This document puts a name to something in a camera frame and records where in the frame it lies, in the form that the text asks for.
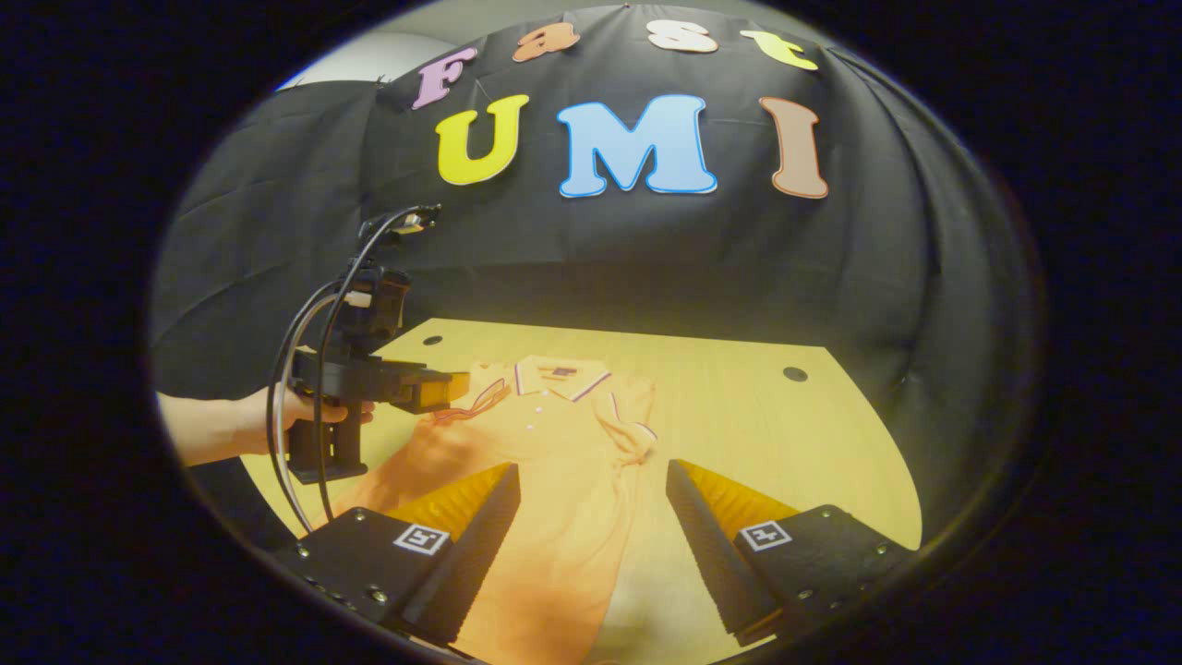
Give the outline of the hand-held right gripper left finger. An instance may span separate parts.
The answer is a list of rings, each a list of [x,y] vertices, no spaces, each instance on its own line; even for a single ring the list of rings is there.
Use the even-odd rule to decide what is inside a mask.
[[[274,556],[366,622],[452,647],[520,501],[519,467],[498,464],[392,511],[353,508]]]

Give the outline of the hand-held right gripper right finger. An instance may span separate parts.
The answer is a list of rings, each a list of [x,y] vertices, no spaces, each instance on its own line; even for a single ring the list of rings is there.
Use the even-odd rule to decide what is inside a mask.
[[[665,496],[743,647],[807,635],[915,556],[838,506],[798,510],[688,459],[668,463]]]

